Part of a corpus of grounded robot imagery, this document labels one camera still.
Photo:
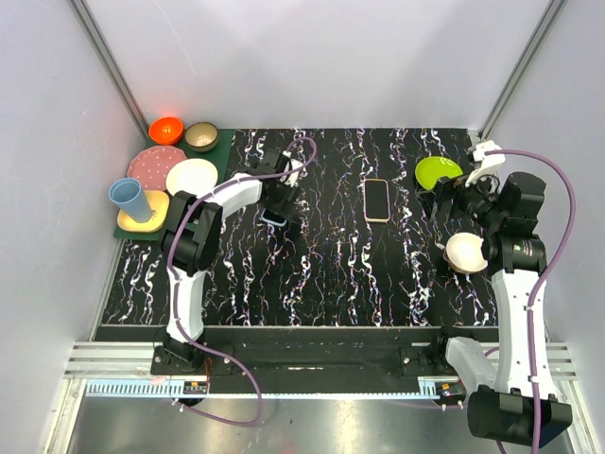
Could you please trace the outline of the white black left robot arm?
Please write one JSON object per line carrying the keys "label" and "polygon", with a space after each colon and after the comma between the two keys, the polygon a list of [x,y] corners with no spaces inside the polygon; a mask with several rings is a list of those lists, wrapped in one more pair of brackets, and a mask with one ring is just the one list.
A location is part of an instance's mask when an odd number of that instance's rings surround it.
{"label": "white black left robot arm", "polygon": [[200,196],[180,191],[172,198],[160,240],[169,276],[170,316],[162,343],[154,349],[154,375],[191,375],[204,367],[204,352],[194,343],[203,336],[204,281],[218,253],[223,221],[257,203],[272,222],[285,221],[299,197],[303,169],[289,151],[270,152]]}

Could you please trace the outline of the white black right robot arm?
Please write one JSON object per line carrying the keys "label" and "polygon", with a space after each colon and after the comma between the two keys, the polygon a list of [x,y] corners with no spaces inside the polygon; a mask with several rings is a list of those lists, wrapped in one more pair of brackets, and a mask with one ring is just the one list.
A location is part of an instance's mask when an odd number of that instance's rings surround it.
{"label": "white black right robot arm", "polygon": [[458,374],[467,392],[467,421],[477,438],[526,445],[533,452],[566,431],[572,408],[557,396],[547,362],[544,298],[552,260],[535,235],[545,201],[545,182],[513,172],[501,190],[495,177],[441,177],[432,193],[438,213],[466,215],[483,230],[475,251],[491,279],[498,312],[498,362],[491,364],[479,341],[450,337],[429,351],[432,369]]}

